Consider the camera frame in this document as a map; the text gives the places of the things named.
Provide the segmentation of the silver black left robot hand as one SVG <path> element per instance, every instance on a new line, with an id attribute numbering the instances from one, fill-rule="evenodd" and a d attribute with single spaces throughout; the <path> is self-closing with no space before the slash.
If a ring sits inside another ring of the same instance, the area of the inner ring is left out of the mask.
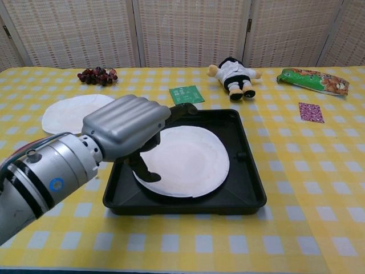
<path id="1" fill-rule="evenodd" d="M 125 95 L 83 118 L 82 134 L 90 136 L 101 150 L 104 162 L 124 162 L 147 183 L 161 180 L 150 172 L 141 157 L 160 144 L 160 131 L 185 114 L 198 109 L 191 103 L 171 108 L 144 97 Z"/>

